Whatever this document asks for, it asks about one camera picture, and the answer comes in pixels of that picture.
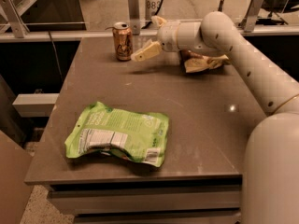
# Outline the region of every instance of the can lid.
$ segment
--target can lid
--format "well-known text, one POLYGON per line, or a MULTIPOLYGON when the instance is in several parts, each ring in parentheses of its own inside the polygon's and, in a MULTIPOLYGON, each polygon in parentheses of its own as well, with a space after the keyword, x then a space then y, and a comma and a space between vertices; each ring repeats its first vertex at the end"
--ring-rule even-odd
POLYGON ((129 25, 126 22, 120 21, 120 22, 114 23, 113 27, 118 30, 124 30, 124 29, 127 29, 129 27, 129 25))

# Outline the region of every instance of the metal bracket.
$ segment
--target metal bracket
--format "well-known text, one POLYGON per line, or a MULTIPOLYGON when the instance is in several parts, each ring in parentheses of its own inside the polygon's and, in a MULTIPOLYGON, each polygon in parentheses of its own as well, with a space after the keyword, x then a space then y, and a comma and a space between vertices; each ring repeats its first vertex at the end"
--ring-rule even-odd
POLYGON ((23 24, 12 0, 0 0, 0 6, 7 16, 8 22, 10 23, 15 37, 24 38, 26 33, 28 33, 28 28, 23 24))
POLYGON ((139 0, 128 0, 130 26, 133 35, 140 34, 140 15, 139 15, 139 0))
POLYGON ((263 0, 250 1, 249 9, 247 10, 245 18, 241 22, 241 27, 243 28, 244 32, 249 33, 254 30, 254 26, 257 21, 262 4, 263 0))

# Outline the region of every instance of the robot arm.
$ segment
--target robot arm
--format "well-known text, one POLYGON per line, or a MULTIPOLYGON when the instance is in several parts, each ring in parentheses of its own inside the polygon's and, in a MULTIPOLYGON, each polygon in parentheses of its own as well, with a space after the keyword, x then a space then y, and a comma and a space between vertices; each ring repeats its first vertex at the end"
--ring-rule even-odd
POLYGON ((158 20, 157 41, 133 54, 143 61, 164 51, 225 54, 266 114, 245 153, 242 224, 299 223, 299 84, 236 30, 223 13, 202 22, 158 20))

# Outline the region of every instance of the green chip bag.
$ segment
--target green chip bag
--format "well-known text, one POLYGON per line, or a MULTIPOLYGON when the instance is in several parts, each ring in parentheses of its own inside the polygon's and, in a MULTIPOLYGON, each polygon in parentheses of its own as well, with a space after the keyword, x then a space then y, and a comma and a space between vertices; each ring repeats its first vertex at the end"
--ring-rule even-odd
POLYGON ((89 105, 67 137, 66 157, 100 151, 134 162, 160 167, 164 161, 169 118, 160 113, 135 113, 89 105))

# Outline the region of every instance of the brown can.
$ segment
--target brown can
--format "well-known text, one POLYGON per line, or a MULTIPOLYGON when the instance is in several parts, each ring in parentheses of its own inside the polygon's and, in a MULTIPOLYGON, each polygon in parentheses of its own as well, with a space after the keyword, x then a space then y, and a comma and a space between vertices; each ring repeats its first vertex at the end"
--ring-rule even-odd
POLYGON ((132 30, 125 22, 116 22, 112 29, 114 47, 117 59, 121 61, 131 60, 133 53, 132 30))

